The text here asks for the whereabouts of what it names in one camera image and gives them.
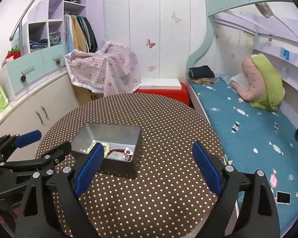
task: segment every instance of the dark screen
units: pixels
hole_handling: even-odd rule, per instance
[[[277,192],[277,202],[290,203],[290,193]]]

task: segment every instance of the blue bed sheet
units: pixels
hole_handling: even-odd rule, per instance
[[[191,83],[219,137],[226,160],[238,171],[262,169],[274,197],[277,191],[291,193],[290,205],[277,205],[283,233],[298,214],[298,142],[296,128],[279,110],[254,108],[220,78],[211,86]],[[239,206],[243,194],[238,197]]]

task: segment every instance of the polka dot tablecloth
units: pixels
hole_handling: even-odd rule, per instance
[[[40,143],[37,157],[66,140],[71,142],[86,122],[138,125],[143,137],[136,179],[96,173],[88,192],[80,197],[101,237],[183,237],[199,229],[216,197],[192,157],[193,142],[200,140],[223,162],[218,137],[199,113],[152,94],[100,98],[59,120]],[[74,162],[68,155],[56,171]],[[54,200],[65,233],[72,235],[57,194]]]

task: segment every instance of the blue gripper pad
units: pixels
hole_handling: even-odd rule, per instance
[[[26,133],[24,135],[17,136],[13,145],[17,148],[23,148],[34,142],[39,141],[42,138],[42,134],[39,130]]]
[[[89,158],[83,165],[82,169],[76,176],[75,194],[79,197],[82,193],[86,193],[92,180],[95,177],[95,173],[100,167],[104,159],[104,147],[99,144],[94,147],[89,153]]]
[[[203,147],[201,147],[198,142],[194,142],[192,146],[193,158],[200,169],[210,191],[214,192],[216,196],[219,197],[223,191],[221,188],[220,174],[216,171],[206,153],[207,151],[204,151]]]

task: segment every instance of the red stool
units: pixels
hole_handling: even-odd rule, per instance
[[[161,95],[165,97],[169,97],[185,103],[188,105],[190,103],[189,95],[187,93],[187,89],[184,83],[181,84],[181,89],[174,90],[174,89],[138,89],[135,93],[148,93],[148,94],[155,94]]]

